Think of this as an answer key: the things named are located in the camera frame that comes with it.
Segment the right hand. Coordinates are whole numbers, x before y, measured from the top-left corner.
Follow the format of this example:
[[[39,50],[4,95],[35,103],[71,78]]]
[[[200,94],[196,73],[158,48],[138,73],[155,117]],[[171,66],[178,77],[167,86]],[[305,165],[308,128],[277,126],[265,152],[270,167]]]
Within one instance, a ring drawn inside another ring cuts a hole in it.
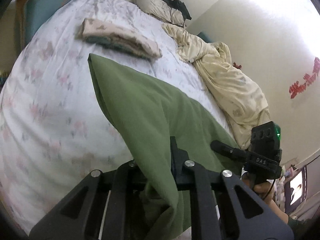
[[[277,206],[277,204],[273,201],[274,189],[272,184],[269,181],[265,181],[261,184],[257,184],[253,186],[252,189],[264,202],[268,205],[268,207],[284,222],[288,223],[289,217],[286,213],[281,211],[281,209]]]

